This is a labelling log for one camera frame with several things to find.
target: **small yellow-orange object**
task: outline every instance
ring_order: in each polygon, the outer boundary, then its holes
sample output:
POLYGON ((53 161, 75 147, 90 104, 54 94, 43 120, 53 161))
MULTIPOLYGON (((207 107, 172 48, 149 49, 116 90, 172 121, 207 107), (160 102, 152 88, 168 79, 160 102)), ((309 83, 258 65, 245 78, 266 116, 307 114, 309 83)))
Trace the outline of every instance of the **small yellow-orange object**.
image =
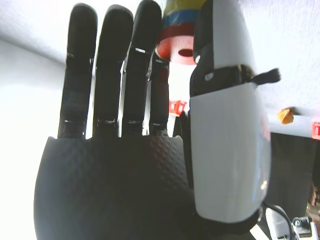
POLYGON ((294 121, 294 114, 289 108, 283 109, 276 116, 282 124, 290 124, 294 121))

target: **striped cylindrical object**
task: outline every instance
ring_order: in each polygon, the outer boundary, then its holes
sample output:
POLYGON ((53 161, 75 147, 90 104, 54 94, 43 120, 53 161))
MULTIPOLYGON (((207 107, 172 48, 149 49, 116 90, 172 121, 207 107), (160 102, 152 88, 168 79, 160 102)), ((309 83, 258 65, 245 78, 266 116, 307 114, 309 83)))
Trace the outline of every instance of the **striped cylindrical object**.
POLYGON ((206 0, 168 0, 163 13, 162 31, 156 53, 162 59, 194 65, 195 23, 206 0))

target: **wire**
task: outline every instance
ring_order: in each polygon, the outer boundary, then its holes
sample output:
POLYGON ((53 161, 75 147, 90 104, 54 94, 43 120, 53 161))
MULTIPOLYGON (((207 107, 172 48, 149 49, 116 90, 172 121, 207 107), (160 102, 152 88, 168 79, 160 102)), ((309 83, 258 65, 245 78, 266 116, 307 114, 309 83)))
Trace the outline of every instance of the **wire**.
POLYGON ((272 205, 272 204, 269 204, 267 202, 263 202, 263 205, 275 212, 277 212, 278 214, 280 214, 282 217, 284 217, 284 219, 286 220, 286 222, 288 223, 288 227, 289 227, 289 240, 295 240, 294 236, 296 235, 296 233, 294 232, 293 228, 292 228, 292 225, 291 225, 291 222, 289 220, 289 217, 287 216, 287 214, 282 211, 281 209, 277 208, 275 205, 272 205))

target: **white wall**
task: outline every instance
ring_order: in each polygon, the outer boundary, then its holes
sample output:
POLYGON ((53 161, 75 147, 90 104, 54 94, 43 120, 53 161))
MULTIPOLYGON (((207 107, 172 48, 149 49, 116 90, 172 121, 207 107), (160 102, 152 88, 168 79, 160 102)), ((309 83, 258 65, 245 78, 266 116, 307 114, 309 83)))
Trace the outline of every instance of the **white wall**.
POLYGON ((0 239, 36 240, 34 187, 56 136, 65 67, 0 40, 0 239))

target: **red plastic object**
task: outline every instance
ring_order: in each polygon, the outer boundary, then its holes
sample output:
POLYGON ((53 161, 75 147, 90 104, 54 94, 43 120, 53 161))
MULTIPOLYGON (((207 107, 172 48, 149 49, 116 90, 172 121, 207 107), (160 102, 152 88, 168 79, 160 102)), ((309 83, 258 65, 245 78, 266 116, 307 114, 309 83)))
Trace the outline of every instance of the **red plastic object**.
POLYGON ((320 122, 314 122, 312 124, 312 138, 320 140, 320 122))
POLYGON ((156 54, 171 62, 195 65, 193 58, 194 33, 194 23, 166 27, 158 38, 156 54))
POLYGON ((186 101, 170 101, 169 102, 169 114, 179 117, 185 110, 186 101))

